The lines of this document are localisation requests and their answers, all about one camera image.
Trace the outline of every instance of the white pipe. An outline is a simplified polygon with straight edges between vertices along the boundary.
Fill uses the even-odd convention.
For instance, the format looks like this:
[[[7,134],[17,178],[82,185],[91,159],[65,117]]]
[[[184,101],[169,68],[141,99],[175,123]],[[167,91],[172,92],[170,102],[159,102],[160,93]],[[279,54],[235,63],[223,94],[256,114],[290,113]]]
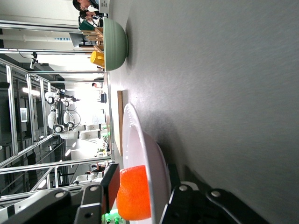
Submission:
[[[49,36],[17,36],[17,35],[0,35],[0,40],[9,41],[39,41],[39,42],[71,42],[69,37],[49,37]]]

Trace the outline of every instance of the yellow mug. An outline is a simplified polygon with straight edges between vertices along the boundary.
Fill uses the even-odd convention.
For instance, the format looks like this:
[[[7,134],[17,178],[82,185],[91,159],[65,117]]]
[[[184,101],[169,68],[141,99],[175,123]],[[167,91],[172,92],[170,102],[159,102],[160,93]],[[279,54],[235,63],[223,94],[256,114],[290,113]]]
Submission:
[[[90,62],[94,63],[102,68],[105,68],[104,54],[94,51],[90,56]]]

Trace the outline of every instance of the fluorescent light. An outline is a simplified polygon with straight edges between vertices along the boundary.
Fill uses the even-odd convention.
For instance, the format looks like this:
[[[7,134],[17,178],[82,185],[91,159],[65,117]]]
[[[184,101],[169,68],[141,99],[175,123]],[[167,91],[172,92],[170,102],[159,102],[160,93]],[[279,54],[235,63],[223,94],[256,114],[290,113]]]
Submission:
[[[67,152],[65,153],[65,156],[68,156],[71,153],[71,150],[67,150]]]
[[[42,188],[43,186],[45,186],[46,184],[46,180],[43,180],[39,185],[38,185],[38,188]]]
[[[26,88],[26,87],[23,87],[22,90],[25,93],[29,93],[29,89]],[[37,91],[37,90],[31,90],[31,94],[35,95],[35,96],[40,96],[41,95],[41,93],[39,91]]]

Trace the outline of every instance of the orange fruit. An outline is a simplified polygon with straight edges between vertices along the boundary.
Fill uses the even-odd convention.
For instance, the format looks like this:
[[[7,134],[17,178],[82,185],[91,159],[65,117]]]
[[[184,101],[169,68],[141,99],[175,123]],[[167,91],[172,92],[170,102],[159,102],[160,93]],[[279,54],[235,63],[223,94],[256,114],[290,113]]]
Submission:
[[[119,215],[126,220],[150,218],[150,191],[145,166],[122,169],[120,179],[116,197]]]

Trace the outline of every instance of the white bowl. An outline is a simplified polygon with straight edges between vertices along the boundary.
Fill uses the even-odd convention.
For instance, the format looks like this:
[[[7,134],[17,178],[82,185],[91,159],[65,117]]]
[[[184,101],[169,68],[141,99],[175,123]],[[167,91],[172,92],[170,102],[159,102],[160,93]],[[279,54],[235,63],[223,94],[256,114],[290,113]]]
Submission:
[[[124,168],[145,165],[149,183],[151,218],[131,224],[159,224],[171,194],[169,172],[159,145],[143,132],[135,108],[127,104],[122,125]]]

